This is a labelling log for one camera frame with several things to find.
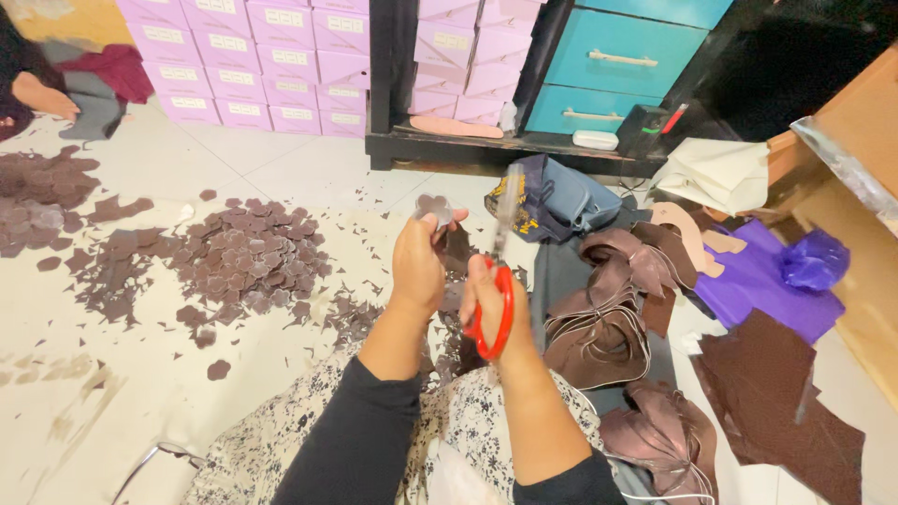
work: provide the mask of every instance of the floral skirt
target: floral skirt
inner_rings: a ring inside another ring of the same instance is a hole
[[[356,342],[335,351],[283,394],[222,433],[209,449],[206,465],[193,478],[182,505],[268,505],[361,345]],[[601,450],[599,419],[588,401],[554,372],[552,378],[586,439]],[[492,367],[478,368],[448,386],[422,394],[421,418],[412,435],[397,503],[427,503],[427,484],[441,443],[464,456],[497,496],[512,503],[515,472],[503,401]]]

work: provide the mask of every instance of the purple plastic bag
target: purple plastic bag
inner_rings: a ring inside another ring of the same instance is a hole
[[[786,284],[823,291],[845,277],[851,251],[838,239],[816,228],[783,250],[779,273]]]
[[[845,306],[832,292],[793,288],[783,282],[779,257],[785,246],[760,221],[750,221],[731,235],[748,245],[737,254],[705,247],[726,269],[716,279],[699,275],[695,285],[696,294],[727,329],[757,308],[813,345],[845,314]]]

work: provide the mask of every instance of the person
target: person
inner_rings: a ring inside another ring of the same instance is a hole
[[[456,221],[466,217],[467,210],[454,211]],[[502,501],[625,503],[599,451],[598,419],[533,346],[527,295],[517,281],[511,333],[491,367],[459,377],[447,394],[420,394],[421,341],[445,287],[433,247],[442,233],[436,228],[436,218],[426,215],[401,231],[390,300],[357,356],[335,352],[336,358],[323,360],[310,377],[223,434],[183,503],[425,502],[434,477],[428,454],[434,451],[427,448],[433,440],[464,454]],[[481,327],[492,345],[503,299],[484,259],[470,259],[460,315],[468,323],[480,304]],[[493,371],[501,387],[485,378]],[[303,434],[272,446],[294,432]],[[510,457],[504,454],[509,445]]]

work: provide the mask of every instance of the eyeglasses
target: eyeglasses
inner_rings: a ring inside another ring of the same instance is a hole
[[[150,458],[153,457],[153,455],[155,455],[159,451],[166,452],[166,453],[171,454],[172,456],[175,456],[179,459],[182,457],[187,457],[188,458],[187,461],[188,461],[188,463],[190,463],[190,466],[193,466],[197,470],[199,470],[199,468],[206,462],[205,459],[191,454],[184,447],[176,446],[169,442],[159,442],[158,444],[155,445],[155,447],[150,449],[150,452],[146,453],[146,456],[144,456],[144,459],[141,460],[141,462],[137,464],[137,467],[135,467],[135,469],[131,472],[131,475],[129,475],[128,478],[125,479],[125,483],[121,484],[121,488],[119,489],[119,492],[116,493],[115,498],[112,499],[111,505],[115,505],[116,502],[119,501],[121,494],[123,492],[125,492],[125,488],[128,487],[128,484],[131,483],[131,480],[134,479],[134,476],[137,475],[137,472],[139,472],[140,469],[143,468],[144,465],[146,465],[146,463],[150,460]]]

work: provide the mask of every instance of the right hand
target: right hand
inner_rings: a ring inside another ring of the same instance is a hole
[[[474,308],[480,303],[482,311],[480,327],[483,338],[489,347],[493,346],[498,335],[499,323],[502,321],[504,298],[496,288],[496,268],[487,268],[486,256],[475,254],[468,260],[468,280],[464,283],[464,298],[459,316],[462,324],[467,326],[474,317]],[[530,333],[530,309],[527,304],[527,290],[514,277],[512,286],[515,294],[515,317],[512,322],[508,342],[499,359],[511,351],[512,353],[532,347],[533,337]]]

